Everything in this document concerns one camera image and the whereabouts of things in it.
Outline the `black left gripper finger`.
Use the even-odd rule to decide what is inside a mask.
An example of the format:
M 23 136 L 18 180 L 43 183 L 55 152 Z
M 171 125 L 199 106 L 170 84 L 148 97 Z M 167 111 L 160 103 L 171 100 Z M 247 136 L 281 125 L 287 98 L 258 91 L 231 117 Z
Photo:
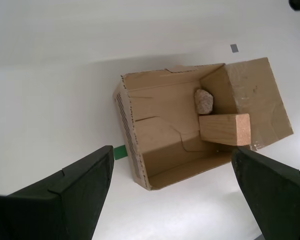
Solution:
M 90 240 L 112 180 L 105 145 L 12 194 L 0 195 L 0 240 Z
M 300 170 L 244 147 L 231 164 L 263 237 L 300 240 Z

